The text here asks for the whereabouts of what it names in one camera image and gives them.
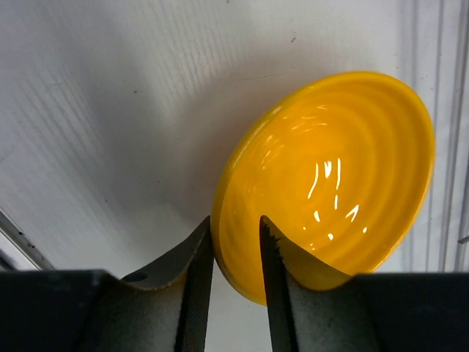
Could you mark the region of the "yellow ribbed bowl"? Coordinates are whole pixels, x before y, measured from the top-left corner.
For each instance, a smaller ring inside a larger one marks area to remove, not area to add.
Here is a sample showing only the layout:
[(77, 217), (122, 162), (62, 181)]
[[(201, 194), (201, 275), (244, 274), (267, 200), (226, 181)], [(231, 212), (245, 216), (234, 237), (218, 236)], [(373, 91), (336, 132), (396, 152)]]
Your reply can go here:
[(255, 122), (219, 178), (211, 233), (223, 275), (265, 304), (262, 216), (336, 270), (375, 271), (415, 222), (434, 163), (429, 112), (402, 81), (355, 71), (293, 92)]

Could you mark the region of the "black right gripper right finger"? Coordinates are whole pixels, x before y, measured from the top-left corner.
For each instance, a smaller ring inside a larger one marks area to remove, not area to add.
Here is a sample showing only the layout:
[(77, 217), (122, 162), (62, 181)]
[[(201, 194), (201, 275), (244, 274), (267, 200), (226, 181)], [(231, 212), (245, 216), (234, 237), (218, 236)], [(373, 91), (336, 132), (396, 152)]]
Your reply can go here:
[(379, 351), (363, 294), (351, 276), (292, 242), (267, 216), (259, 221), (274, 351)]

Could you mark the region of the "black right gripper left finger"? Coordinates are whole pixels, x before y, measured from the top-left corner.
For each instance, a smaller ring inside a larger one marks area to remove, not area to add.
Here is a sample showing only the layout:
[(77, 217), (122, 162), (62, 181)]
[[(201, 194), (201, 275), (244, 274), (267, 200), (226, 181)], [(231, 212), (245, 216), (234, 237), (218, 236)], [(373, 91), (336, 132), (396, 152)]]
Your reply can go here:
[(203, 351), (213, 278), (210, 218), (156, 260), (100, 289), (80, 351)]

